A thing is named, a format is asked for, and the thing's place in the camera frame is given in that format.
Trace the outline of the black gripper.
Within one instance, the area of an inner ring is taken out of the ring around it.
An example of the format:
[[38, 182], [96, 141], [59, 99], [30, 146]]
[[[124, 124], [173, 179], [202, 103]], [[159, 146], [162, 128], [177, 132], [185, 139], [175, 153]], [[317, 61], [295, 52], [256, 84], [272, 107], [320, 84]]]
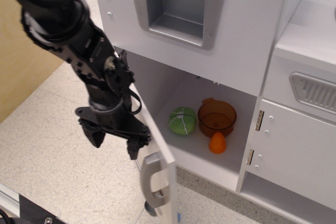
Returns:
[[140, 113], [142, 105], [132, 111], [123, 101], [113, 106], [103, 106], [89, 101], [89, 106], [75, 110], [79, 117], [86, 138], [99, 148], [106, 134], [127, 139], [127, 150], [131, 160], [136, 160], [139, 150], [151, 141], [149, 128], [135, 116]]

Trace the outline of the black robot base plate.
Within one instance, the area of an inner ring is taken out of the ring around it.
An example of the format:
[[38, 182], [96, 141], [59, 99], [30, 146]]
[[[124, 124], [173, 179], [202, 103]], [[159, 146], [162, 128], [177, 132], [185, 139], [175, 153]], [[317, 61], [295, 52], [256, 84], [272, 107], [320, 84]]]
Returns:
[[20, 217], [11, 217], [1, 209], [1, 223], [66, 223], [20, 194], [19, 202]]

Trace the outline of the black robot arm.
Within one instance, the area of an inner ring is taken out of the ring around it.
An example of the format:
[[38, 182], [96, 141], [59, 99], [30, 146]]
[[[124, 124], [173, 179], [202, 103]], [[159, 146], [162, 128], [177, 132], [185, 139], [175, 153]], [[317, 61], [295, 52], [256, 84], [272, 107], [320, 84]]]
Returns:
[[126, 52], [116, 52], [90, 18], [85, 0], [17, 0], [27, 36], [40, 48], [70, 64], [85, 84], [89, 106], [76, 109], [84, 134], [100, 147], [106, 134], [126, 139], [132, 160], [148, 145], [149, 129], [135, 116], [130, 89], [133, 72]]

